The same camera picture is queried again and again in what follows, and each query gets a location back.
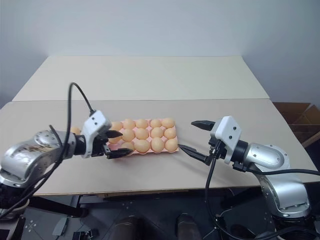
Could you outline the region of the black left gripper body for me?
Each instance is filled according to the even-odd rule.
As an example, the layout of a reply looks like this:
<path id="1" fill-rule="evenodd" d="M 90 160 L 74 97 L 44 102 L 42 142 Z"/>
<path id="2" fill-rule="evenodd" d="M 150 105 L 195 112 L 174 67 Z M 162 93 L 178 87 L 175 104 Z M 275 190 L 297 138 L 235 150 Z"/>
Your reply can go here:
<path id="1" fill-rule="evenodd" d="M 100 132 L 93 140 L 92 157 L 106 156 L 109 158 L 110 149 L 107 142 L 109 141 L 109 130 Z"/>

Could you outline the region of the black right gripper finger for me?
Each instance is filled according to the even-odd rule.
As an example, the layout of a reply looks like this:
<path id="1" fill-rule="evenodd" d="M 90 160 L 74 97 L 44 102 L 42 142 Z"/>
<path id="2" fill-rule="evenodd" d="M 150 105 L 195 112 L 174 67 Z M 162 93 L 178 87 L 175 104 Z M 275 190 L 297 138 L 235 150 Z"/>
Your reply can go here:
<path id="1" fill-rule="evenodd" d="M 207 155 L 204 155 L 200 152 L 198 152 L 195 148 L 189 147 L 187 145 L 179 144 L 179 148 L 184 151 L 188 156 L 190 156 L 193 159 L 196 159 L 205 165 L 210 165 L 210 158 Z"/>
<path id="2" fill-rule="evenodd" d="M 195 120 L 191 122 L 191 125 L 205 131 L 211 131 L 215 122 L 210 120 Z"/>

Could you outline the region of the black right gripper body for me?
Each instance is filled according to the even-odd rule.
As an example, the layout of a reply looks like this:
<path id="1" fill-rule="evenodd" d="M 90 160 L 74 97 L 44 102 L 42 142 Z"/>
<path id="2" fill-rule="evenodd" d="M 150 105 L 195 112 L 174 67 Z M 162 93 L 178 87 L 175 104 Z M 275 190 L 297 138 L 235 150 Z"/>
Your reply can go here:
<path id="1" fill-rule="evenodd" d="M 224 159 L 227 154 L 227 150 L 225 149 L 226 145 L 222 140 L 211 137 L 208 143 L 210 145 L 209 155 L 205 159 L 207 166 L 209 166 L 214 159 Z"/>

